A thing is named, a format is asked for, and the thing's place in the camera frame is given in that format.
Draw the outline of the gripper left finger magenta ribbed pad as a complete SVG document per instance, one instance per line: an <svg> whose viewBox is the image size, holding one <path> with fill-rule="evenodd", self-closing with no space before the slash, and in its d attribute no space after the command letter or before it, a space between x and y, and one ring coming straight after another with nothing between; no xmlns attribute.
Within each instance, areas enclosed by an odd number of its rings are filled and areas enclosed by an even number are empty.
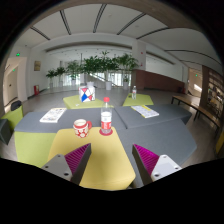
<svg viewBox="0 0 224 224"><path fill-rule="evenodd" d="M83 145L66 155L57 154L42 169L79 185L91 155L91 144Z"/></svg>

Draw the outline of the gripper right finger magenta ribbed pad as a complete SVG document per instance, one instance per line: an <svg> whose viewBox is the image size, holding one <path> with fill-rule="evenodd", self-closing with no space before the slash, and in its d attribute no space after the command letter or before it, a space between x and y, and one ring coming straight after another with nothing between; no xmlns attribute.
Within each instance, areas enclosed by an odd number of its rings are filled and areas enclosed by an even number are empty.
<svg viewBox="0 0 224 224"><path fill-rule="evenodd" d="M144 185L181 170L168 155L157 155L137 144L132 146L132 154Z"/></svg>

